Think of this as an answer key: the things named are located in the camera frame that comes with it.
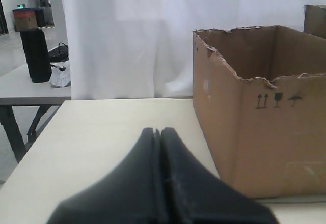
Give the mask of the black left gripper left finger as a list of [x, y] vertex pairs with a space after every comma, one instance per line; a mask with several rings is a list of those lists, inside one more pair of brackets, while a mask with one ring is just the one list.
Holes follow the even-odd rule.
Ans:
[[145, 128], [103, 179], [62, 201], [48, 223], [162, 223], [159, 132]]

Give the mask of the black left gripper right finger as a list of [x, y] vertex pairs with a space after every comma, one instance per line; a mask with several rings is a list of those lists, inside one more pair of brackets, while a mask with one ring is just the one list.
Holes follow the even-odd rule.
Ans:
[[171, 223], [278, 223], [268, 207], [206, 169], [174, 128], [161, 132], [159, 161]]

